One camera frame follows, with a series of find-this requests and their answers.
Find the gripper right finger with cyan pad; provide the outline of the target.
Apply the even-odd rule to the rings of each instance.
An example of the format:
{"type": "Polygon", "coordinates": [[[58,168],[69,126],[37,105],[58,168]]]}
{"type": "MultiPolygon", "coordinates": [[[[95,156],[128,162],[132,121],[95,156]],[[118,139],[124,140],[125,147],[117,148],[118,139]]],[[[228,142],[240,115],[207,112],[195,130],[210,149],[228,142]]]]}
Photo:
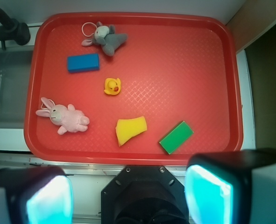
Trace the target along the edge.
{"type": "Polygon", "coordinates": [[[276,224],[276,149],[195,154],[184,194],[196,224],[276,224]]]}

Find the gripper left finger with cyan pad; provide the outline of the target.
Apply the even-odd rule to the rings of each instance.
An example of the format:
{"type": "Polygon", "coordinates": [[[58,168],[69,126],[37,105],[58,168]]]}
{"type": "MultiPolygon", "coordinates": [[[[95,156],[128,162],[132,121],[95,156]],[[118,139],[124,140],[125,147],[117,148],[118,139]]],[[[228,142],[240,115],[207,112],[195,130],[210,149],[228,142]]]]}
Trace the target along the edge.
{"type": "Polygon", "coordinates": [[[70,224],[72,184],[55,166],[0,169],[0,224],[70,224]]]}

